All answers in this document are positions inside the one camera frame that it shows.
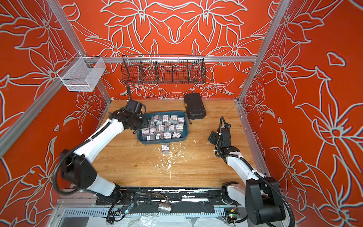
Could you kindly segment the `blue plastic storage tray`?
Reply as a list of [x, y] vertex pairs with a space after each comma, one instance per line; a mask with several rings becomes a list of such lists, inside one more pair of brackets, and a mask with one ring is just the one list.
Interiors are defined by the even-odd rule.
[[[153, 122], [153, 115], [160, 115], [158, 122]], [[155, 112], [144, 114], [149, 119], [149, 127], [137, 131], [137, 139], [144, 145], [174, 143], [186, 140], [189, 135], [187, 116], [182, 111]], [[179, 132], [180, 138], [164, 140], [165, 132]]]

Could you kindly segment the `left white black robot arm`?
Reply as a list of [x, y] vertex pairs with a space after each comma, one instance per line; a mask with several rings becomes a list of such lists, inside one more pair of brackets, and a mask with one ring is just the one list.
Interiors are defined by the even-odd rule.
[[101, 177], [92, 163], [102, 149], [124, 130], [137, 132], [149, 126], [149, 120], [144, 116], [146, 106], [131, 98], [130, 86], [127, 86], [127, 94], [126, 106], [110, 113], [108, 120], [80, 145], [72, 150], [65, 149], [60, 154], [52, 178], [57, 193], [71, 195], [83, 190], [111, 205], [121, 202], [123, 195], [119, 185]]

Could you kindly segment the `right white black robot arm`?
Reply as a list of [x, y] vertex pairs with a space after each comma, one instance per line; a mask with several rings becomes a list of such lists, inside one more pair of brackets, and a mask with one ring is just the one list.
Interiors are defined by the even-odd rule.
[[243, 217], [230, 211], [224, 217], [225, 222], [235, 225], [250, 221], [254, 225], [265, 224], [268, 227], [275, 227], [277, 223], [285, 227], [296, 226], [294, 212], [276, 179], [260, 173], [243, 157], [240, 150], [232, 145], [230, 129], [231, 125], [221, 117], [217, 131], [212, 131], [208, 138], [215, 146], [215, 156], [228, 164], [244, 183], [241, 186], [238, 182], [226, 182], [221, 187], [224, 203], [236, 203], [246, 210]]

